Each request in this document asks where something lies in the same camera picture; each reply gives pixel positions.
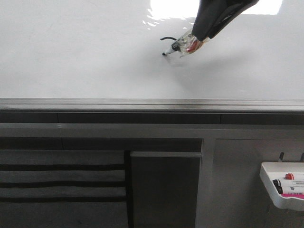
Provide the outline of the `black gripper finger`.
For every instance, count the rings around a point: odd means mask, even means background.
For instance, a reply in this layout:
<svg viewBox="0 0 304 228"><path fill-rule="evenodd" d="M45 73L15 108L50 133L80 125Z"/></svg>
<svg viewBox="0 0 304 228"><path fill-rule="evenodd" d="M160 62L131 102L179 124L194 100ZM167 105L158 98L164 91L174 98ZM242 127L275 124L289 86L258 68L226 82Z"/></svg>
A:
<svg viewBox="0 0 304 228"><path fill-rule="evenodd" d="M206 37L214 38L225 26L245 10L256 5L258 0L220 0L219 5L212 11L212 16L208 19L211 27L208 29Z"/></svg>
<svg viewBox="0 0 304 228"><path fill-rule="evenodd" d="M211 23L208 19L212 16L212 11L220 4L220 0L201 0L197 17L192 29L192 34L198 38L199 41L203 41L206 38L208 29L211 27Z"/></svg>

